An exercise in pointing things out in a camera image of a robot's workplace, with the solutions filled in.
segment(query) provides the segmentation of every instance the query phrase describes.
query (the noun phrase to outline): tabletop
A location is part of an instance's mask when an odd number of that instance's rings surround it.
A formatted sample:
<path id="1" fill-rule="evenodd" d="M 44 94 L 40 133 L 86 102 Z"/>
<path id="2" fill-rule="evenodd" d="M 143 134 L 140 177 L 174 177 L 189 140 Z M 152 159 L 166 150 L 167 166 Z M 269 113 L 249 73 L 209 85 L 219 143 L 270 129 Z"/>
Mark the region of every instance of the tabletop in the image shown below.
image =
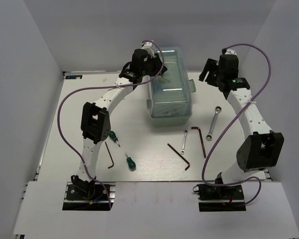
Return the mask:
<path id="1" fill-rule="evenodd" d="M 194 182 L 118 182 L 110 211 L 63 211 L 66 182 L 29 182 L 14 234 L 26 239 L 289 239 L 299 232 L 279 182 L 242 212 L 200 212 Z M 257 182 L 242 184 L 245 200 Z"/>
<path id="2" fill-rule="evenodd" d="M 84 74 L 81 79 L 64 80 L 59 103 L 70 92 L 84 87 L 108 86 L 115 83 L 118 72 Z M 116 133 L 121 148 L 109 138 L 106 142 L 114 160 L 112 165 L 104 144 L 101 146 L 96 166 L 97 179 L 106 182 L 119 181 L 201 181 L 202 166 L 205 161 L 197 130 L 201 128 L 206 153 L 209 152 L 216 138 L 235 116 L 235 112 L 216 88 L 198 81 L 199 72 L 188 72 L 189 79 L 194 79 L 196 92 L 192 93 L 192 116 L 183 126 L 153 126 L 147 109 L 148 87 L 138 86 L 125 97 L 111 114 L 111 129 Z M 82 108 L 86 102 L 94 102 L 107 90 L 88 90 L 72 95 L 64 104 L 61 112 L 61 128 L 66 139 L 79 152 L 83 149 L 83 137 L 80 129 Z M 213 133 L 213 140 L 205 139 L 208 134 L 215 107 L 222 112 L 218 117 Z M 167 144 L 176 150 L 182 148 L 184 131 L 188 130 L 184 157 L 187 164 L 173 152 Z M 212 154 L 205 172 L 205 179 L 214 180 L 219 172 L 226 170 L 236 160 L 236 152 L 244 141 L 244 134 L 239 121 L 236 121 L 225 134 Z M 125 153 L 136 163 L 131 171 L 127 165 Z M 53 120 L 50 135 L 44 152 L 38 181 L 70 181 L 76 174 L 80 158 L 61 139 Z M 263 172 L 257 176 L 265 179 Z"/>

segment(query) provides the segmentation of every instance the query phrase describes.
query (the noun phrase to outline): cable tie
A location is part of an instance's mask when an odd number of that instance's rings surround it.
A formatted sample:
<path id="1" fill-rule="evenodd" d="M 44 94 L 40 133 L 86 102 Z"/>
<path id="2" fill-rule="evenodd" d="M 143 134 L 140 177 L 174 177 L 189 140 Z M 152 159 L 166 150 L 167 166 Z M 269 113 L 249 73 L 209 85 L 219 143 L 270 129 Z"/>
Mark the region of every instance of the cable tie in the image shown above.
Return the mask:
<path id="1" fill-rule="evenodd" d="M 255 105 L 257 102 L 256 101 L 252 101 L 252 100 L 247 100 L 245 103 L 243 103 L 244 105 L 250 103 L 251 105 Z"/>
<path id="2" fill-rule="evenodd" d="M 115 83 L 116 89 L 121 89 L 122 87 L 119 86 L 119 83 Z"/>

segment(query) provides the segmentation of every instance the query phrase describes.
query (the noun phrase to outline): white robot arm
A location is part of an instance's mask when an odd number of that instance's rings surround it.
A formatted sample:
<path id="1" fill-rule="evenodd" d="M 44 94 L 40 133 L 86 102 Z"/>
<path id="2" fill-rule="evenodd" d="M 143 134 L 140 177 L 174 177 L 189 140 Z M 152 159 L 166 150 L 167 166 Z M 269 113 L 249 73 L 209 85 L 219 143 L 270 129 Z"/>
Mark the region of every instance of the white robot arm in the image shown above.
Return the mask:
<path id="1" fill-rule="evenodd" d="M 161 62 L 158 54 L 154 54 L 153 44 L 147 42 L 141 49 L 134 51 L 132 61 L 124 66 L 116 80 L 116 88 L 108 90 L 95 102 L 87 102 L 84 105 L 81 121 L 82 156 L 92 178 L 96 177 L 96 163 L 101 145 L 111 131 L 110 115 L 114 108 L 137 87 L 138 83 L 142 82 L 143 77 L 149 79 L 149 76 L 155 76 L 160 70 L 160 74 L 163 74 L 167 68 Z M 90 197 L 89 189 L 92 188 L 94 182 L 87 175 L 83 162 L 80 163 L 77 174 L 72 176 L 71 180 L 75 187 L 86 194 L 86 197 Z"/>
<path id="2" fill-rule="evenodd" d="M 220 173 L 215 182 L 228 184 L 244 181 L 252 174 L 274 167 L 277 163 L 284 137 L 273 132 L 261 116 L 252 99 L 250 86 L 245 78 L 238 77 L 238 57 L 233 50 L 223 49 L 219 61 L 208 59 L 200 81 L 218 87 L 235 113 L 251 103 L 239 117 L 245 135 L 245 142 L 238 149 L 237 161 Z"/>
<path id="3" fill-rule="evenodd" d="M 111 115 L 114 108 L 121 102 L 124 97 L 126 97 L 129 93 L 133 91 L 133 83 L 129 81 L 129 79 L 126 78 L 118 78 L 115 83 L 116 86 L 119 85 L 131 85 L 130 87 L 124 87 L 124 88 L 115 88 L 110 89 L 107 91 L 101 98 L 96 100 L 94 102 L 94 105 L 96 107 L 99 107 L 101 109 L 105 108 L 107 109 L 108 116 Z M 106 129 L 105 134 L 109 133 L 111 130 Z M 95 168 L 96 168 L 96 162 L 98 160 L 99 151 L 101 148 L 103 141 L 99 141 L 95 143 L 92 139 L 88 137 L 83 138 L 83 152 L 82 156 L 85 160 L 85 165 L 91 175 L 92 178 L 95 178 Z M 91 179 L 86 175 L 85 168 L 83 166 L 83 163 L 80 163 L 79 170 L 77 171 L 76 175 L 83 181 L 91 181 Z"/>

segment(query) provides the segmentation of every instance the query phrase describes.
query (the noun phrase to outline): plastic container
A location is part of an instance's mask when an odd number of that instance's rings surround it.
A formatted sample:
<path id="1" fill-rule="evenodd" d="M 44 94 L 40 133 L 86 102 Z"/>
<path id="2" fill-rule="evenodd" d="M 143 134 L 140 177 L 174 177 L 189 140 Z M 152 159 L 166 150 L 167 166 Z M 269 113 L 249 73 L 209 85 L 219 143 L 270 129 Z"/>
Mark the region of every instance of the plastic container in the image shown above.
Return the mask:
<path id="1" fill-rule="evenodd" d="M 193 105 L 183 56 L 179 47 L 161 50 L 167 71 L 148 84 L 150 117 L 156 126 L 183 125 L 191 116 Z"/>

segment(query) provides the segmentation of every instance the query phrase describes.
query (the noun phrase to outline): black mounting base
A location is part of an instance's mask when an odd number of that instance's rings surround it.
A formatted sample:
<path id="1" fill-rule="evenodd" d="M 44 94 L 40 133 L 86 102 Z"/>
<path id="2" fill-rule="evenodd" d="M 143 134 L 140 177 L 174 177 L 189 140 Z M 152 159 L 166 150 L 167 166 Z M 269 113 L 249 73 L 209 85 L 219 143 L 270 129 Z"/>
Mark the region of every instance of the black mounting base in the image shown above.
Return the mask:
<path id="1" fill-rule="evenodd" d="M 198 184 L 198 205 L 200 212 L 245 211 L 244 193 L 241 185 L 213 187 Z"/>
<path id="2" fill-rule="evenodd" d="M 105 184 L 106 189 L 110 193 L 114 193 L 114 185 Z M 97 202 L 90 204 L 91 201 L 97 199 Z M 94 185 L 94 193 L 90 198 L 86 198 L 86 194 L 75 187 L 73 184 L 68 185 L 63 202 L 63 211 L 109 211 L 109 201 L 104 193 L 104 188 L 100 184 Z"/>

